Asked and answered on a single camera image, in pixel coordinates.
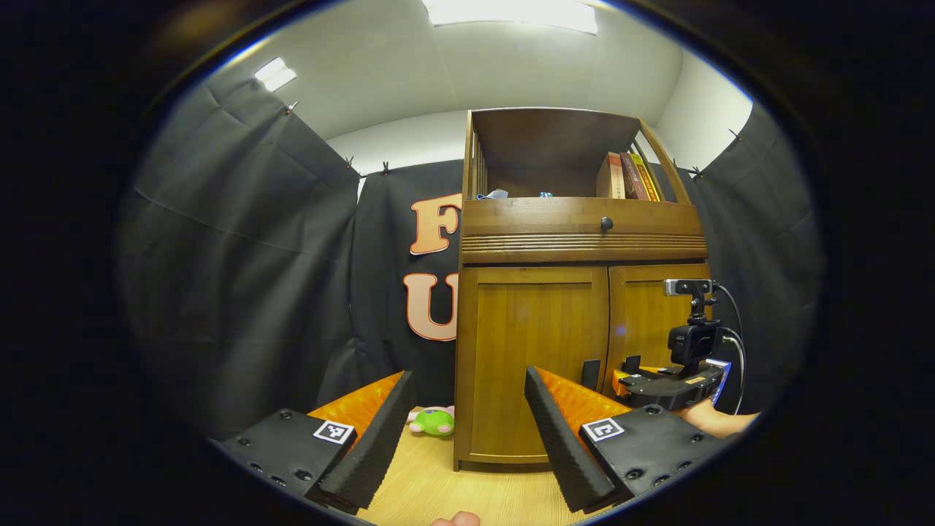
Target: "black curtain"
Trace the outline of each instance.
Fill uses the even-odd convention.
[[[233,68],[181,98],[118,228],[127,317],[159,390],[223,440],[372,381],[349,266],[358,174]]]
[[[461,192],[461,159],[390,170],[367,177],[357,205],[352,252],[352,316],[360,349],[371,366],[386,372],[413,371],[419,405],[454,403],[454,340],[427,340],[407,318],[403,279],[425,273],[438,280],[431,289],[431,319],[445,324],[452,317],[452,290],[445,278],[458,272],[460,229],[440,235],[444,250],[414,256],[416,212],[412,204]],[[454,207],[460,225],[461,212]]]
[[[749,414],[766,409],[801,364],[827,261],[819,212],[790,140],[757,104],[738,136],[700,176],[679,175],[698,208],[712,278],[740,309],[747,356],[741,413]],[[670,196],[666,178],[657,179]],[[737,330],[733,307],[719,297],[714,317]],[[736,364],[738,352],[726,345],[715,358]],[[734,367],[720,411],[732,411],[739,397]]]

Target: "finger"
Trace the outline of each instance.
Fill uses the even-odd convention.
[[[455,526],[481,526],[481,518],[469,511],[459,511],[452,517]]]

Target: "stuffed toy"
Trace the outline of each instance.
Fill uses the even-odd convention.
[[[410,429],[415,432],[426,432],[435,436],[447,436],[454,432],[454,406],[426,407],[422,411],[413,411],[409,418]]]

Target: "book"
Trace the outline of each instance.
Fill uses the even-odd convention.
[[[626,199],[624,165],[619,153],[607,152],[597,173],[597,197]]]
[[[646,186],[646,193],[649,194],[649,200],[656,202],[661,201],[662,198],[659,196],[659,189],[655,187],[655,182],[649,175],[649,169],[646,167],[645,163],[642,162],[642,157],[640,157],[638,153],[631,153],[630,158],[633,159],[633,164],[637,167],[640,179],[643,181],[643,185]]]
[[[636,164],[629,153],[623,152],[620,157],[624,160],[624,172],[626,177],[626,196],[630,199],[649,200],[649,192],[643,184],[640,173],[637,171]]]

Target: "wooden floor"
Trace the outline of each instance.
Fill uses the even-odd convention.
[[[463,510],[477,514],[482,526],[558,526],[604,511],[569,512],[547,464],[463,462],[455,472],[453,444],[452,436],[404,427],[380,489],[357,517],[379,526],[429,526]]]

